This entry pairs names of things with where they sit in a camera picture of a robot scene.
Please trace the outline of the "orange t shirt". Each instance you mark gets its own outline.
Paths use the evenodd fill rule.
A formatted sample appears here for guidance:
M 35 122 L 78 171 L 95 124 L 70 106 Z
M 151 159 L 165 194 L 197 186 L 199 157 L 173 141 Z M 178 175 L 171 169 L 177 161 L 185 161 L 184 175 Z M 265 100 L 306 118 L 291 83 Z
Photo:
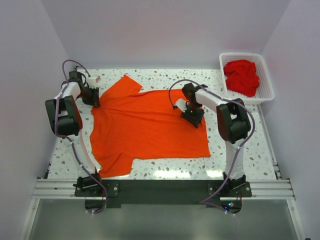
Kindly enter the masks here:
M 127 175 L 134 159 L 210 157 L 205 121 L 195 128 L 172 108 L 169 98 L 183 98 L 179 89 L 141 92 L 124 75 L 93 108 L 90 144 L 103 178 Z

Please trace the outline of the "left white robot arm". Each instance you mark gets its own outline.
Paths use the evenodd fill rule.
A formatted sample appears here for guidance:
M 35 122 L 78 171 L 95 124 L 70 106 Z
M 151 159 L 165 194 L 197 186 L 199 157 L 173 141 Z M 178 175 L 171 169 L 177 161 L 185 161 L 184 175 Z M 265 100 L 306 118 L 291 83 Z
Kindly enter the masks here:
M 52 132 L 71 144 L 78 178 L 77 197 L 98 197 L 105 193 L 99 171 L 87 152 L 82 136 L 83 120 L 76 100 L 94 108 L 99 108 L 99 88 L 89 86 L 86 76 L 76 70 L 69 72 L 69 79 L 61 84 L 59 94 L 45 101 L 45 108 Z

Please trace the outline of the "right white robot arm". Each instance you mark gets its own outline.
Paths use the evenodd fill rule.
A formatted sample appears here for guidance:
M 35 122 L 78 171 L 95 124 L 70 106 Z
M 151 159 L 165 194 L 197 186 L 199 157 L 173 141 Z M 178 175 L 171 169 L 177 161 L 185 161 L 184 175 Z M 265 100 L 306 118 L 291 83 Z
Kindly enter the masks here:
M 210 89 L 202 84 L 194 86 L 187 83 L 182 88 L 186 100 L 179 99 L 175 103 L 181 110 L 181 117 L 198 127 L 204 117 L 203 106 L 216 113 L 217 127 L 220 137 L 225 142 L 226 167 L 223 182 L 213 195 L 224 193 L 233 197 L 246 183 L 244 170 L 244 143 L 251 137 L 251 122 L 248 110 L 240 98 L 223 99 L 214 96 Z

